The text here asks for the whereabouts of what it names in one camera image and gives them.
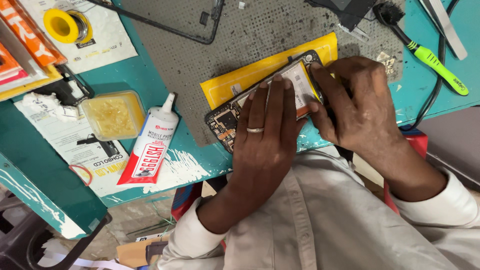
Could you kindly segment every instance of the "mobile phone maintenance glue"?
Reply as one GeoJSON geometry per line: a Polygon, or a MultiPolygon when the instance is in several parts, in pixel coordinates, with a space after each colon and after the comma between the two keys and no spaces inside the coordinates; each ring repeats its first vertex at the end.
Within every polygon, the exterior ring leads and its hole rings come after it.
{"type": "Polygon", "coordinates": [[[154,186],[179,117],[172,112],[175,94],[170,93],[162,107],[151,107],[138,135],[127,166],[117,185],[154,186]]]}

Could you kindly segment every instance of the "yellow envelope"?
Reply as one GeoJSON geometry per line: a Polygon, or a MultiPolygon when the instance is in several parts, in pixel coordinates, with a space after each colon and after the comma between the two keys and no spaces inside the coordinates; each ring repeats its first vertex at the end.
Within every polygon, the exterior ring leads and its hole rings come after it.
{"type": "Polygon", "coordinates": [[[213,110],[288,63],[288,57],[314,49],[324,65],[337,60],[334,32],[200,84],[213,110]]]}

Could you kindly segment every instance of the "gray silicone mat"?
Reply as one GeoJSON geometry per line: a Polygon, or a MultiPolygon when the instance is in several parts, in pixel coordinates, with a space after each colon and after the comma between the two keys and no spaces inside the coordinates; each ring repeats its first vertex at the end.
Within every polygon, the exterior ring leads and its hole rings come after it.
{"type": "MultiPolygon", "coordinates": [[[[394,0],[405,7],[405,0],[394,0]]],[[[335,31],[339,58],[361,55],[376,60],[381,52],[394,58],[389,82],[398,81],[403,69],[403,45],[392,31],[376,20],[363,19],[358,28],[374,38],[367,45],[340,29],[337,17],[328,9],[313,8],[302,0],[225,0],[214,42],[202,45],[183,37],[133,21],[140,39],[170,92],[178,93],[180,113],[196,143],[216,142],[204,123],[210,106],[200,83],[231,72],[279,52],[335,31]]],[[[211,12],[213,0],[123,0],[128,11],[209,37],[212,20],[199,24],[202,11],[211,12]]]]}

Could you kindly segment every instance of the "brush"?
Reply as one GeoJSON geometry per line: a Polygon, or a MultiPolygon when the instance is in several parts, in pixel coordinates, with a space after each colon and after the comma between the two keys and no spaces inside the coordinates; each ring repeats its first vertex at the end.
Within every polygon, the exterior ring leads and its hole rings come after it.
{"type": "Polygon", "coordinates": [[[405,46],[422,62],[431,67],[451,86],[451,88],[459,95],[468,95],[467,87],[460,81],[457,76],[445,68],[438,60],[435,54],[428,48],[425,48],[417,42],[411,40],[405,32],[398,26],[398,22],[405,16],[405,13],[397,5],[391,1],[380,3],[373,7],[373,12],[378,21],[389,27],[394,34],[405,44],[405,46]]]}

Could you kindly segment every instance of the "orange packaging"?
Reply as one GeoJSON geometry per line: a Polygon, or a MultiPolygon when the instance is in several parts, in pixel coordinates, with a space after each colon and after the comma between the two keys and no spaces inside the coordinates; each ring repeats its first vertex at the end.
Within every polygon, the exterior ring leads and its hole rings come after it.
{"type": "Polygon", "coordinates": [[[27,25],[33,30],[35,35],[43,42],[45,47],[55,56],[57,61],[55,65],[65,64],[67,59],[58,51],[58,49],[45,37],[40,28],[36,25],[34,20],[25,12],[24,8],[17,2],[17,0],[9,0],[10,5],[17,11],[20,17],[27,23],[27,25]]]}
{"type": "Polygon", "coordinates": [[[46,47],[8,0],[0,0],[0,13],[5,23],[41,66],[48,66],[58,61],[57,57],[46,47]]]}
{"type": "Polygon", "coordinates": [[[8,52],[8,50],[0,43],[0,57],[2,65],[0,66],[0,76],[8,74],[10,72],[20,71],[23,68],[8,52]]]}

